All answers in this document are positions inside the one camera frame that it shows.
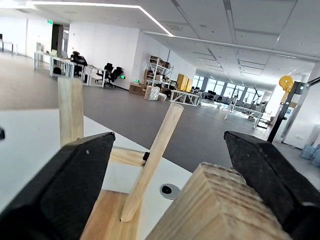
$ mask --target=wood grain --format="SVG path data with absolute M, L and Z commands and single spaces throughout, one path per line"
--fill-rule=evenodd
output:
M 234 170 L 201 163 L 146 240 L 289 240 Z
M 131 193 L 129 194 L 122 213 L 121 221 L 129 222 L 132 220 L 137 208 L 139 207 L 149 182 L 154 175 L 168 142 L 176 128 L 178 120 L 184 108 L 176 103 L 171 103 L 163 119 L 161 127 L 154 139 L 150 149 L 150 155 L 140 175 L 138 176 Z
M 127 197 L 127 193 L 102 190 L 80 239 L 135 240 L 139 224 L 140 206 L 132 221 L 120 221 L 120 214 Z
M 145 152 L 136 151 L 127 148 L 113 147 L 110 154 L 110 162 L 120 163 L 120 164 L 129 164 L 133 166 L 143 167 L 146 163 L 143 160 Z
M 84 137 L 84 101 L 81 79 L 58 77 L 60 144 Z

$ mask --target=gray carpet floor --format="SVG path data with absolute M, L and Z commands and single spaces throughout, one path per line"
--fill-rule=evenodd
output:
M 34 71 L 34 61 L 27 57 L 0 53 L 0 110 L 51 109 L 58 107 L 58 83 L 48 70 Z M 169 101 L 146 101 L 120 88 L 84 87 L 84 114 L 98 123 L 150 148 L 170 105 Z M 164 157 L 193 172 L 201 162 L 231 166 L 225 131 L 237 131 L 267 139 L 262 128 L 235 114 L 224 120 L 226 111 L 207 106 L 184 105 Z M 320 179 L 314 166 L 299 163 L 299 150 L 283 144 L 276 147 L 303 174 L 312 172 L 313 181 Z

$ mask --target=ceiling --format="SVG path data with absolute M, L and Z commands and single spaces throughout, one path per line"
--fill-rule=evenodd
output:
M 197 67 L 197 73 L 238 85 L 272 91 L 283 75 L 308 79 L 320 61 L 319 0 L 91 0 L 138 8 L 37 5 L 0 9 L 0 15 L 37 15 L 70 23 L 111 24 L 147 31 Z

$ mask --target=desk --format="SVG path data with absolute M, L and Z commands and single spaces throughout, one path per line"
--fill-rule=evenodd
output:
M 73 78 L 75 74 L 75 63 L 70 61 L 69 59 L 61 58 L 58 56 L 51 56 L 50 57 L 50 77 L 54 75 L 54 60 L 57 60 L 64 64 L 65 76 L 67 78 Z
M 103 72 L 102 84 L 92 83 L 92 74 L 93 73 L 96 74 L 97 71 L 102 71 Z M 88 75 L 88 79 L 87 79 L 88 86 L 97 86 L 97 87 L 102 87 L 102 88 L 105 87 L 105 82 L 106 82 L 106 79 L 105 79 L 106 70 L 105 69 L 101 69 L 101 68 L 98 68 L 98 67 L 95 67 L 95 66 L 86 66 L 85 67 L 85 74 Z
M 47 56 L 51 59 L 51 55 L 49 53 L 46 53 L 43 51 L 35 51 L 34 52 L 34 70 L 39 68 L 39 56 Z
M 4 44 L 10 44 L 11 45 L 11 52 L 12 52 L 12 54 L 14 54 L 14 43 L 13 42 L 0 40 L 0 43 L 2 43 L 2 52 L 4 52 L 4 50 L 5 50 Z
M 228 115 L 229 115 L 229 112 L 230 112 L 230 109 L 232 107 L 232 110 L 233 109 L 242 109 L 242 110 L 246 110 L 248 112 L 251 112 L 251 113 L 255 113 L 258 115 L 258 117 L 256 118 L 256 120 L 254 121 L 254 124 L 253 124 L 253 129 L 255 129 L 260 121 L 260 118 L 262 117 L 263 115 L 263 112 L 260 112 L 260 111 L 255 111 L 255 110 L 251 110 L 251 109 L 248 109 L 246 107 L 242 107 L 242 106 L 236 106 L 236 105 L 233 105 L 233 104 L 229 104 L 229 107 L 228 107 L 228 111 L 226 112 L 225 114 L 225 117 L 224 117 L 224 120 L 226 120 L 228 118 Z
M 187 97 L 190 100 L 190 103 L 186 103 Z M 178 91 L 178 90 L 171 90 L 171 98 L 170 102 L 178 102 L 179 104 L 186 104 L 191 106 L 197 106 L 200 100 L 200 95 L 193 94 L 187 91 Z
M 59 110 L 0 111 L 0 124 L 6 139 L 0 141 L 0 212 L 28 181 L 60 149 Z M 84 136 L 110 132 L 111 129 L 84 117 Z M 115 133 L 117 147 L 149 151 Z M 102 189 L 129 193 L 142 168 L 109 162 Z M 180 189 L 191 172 L 162 158 L 146 190 L 141 206 L 137 240 L 144 240 L 167 210 L 172 200 L 160 194 L 162 184 Z

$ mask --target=wooden dowel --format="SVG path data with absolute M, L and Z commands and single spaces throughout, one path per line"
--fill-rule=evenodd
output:
M 81 79 L 58 77 L 60 144 L 84 137 L 83 84 Z
M 181 105 L 171 103 L 151 146 L 148 160 L 135 181 L 133 189 L 124 204 L 120 217 L 122 222 L 131 221 L 138 209 L 183 110 L 184 108 Z
M 129 164 L 133 166 L 143 167 L 146 163 L 143 160 L 145 152 L 135 151 L 132 149 L 113 147 L 109 161 L 112 163 Z

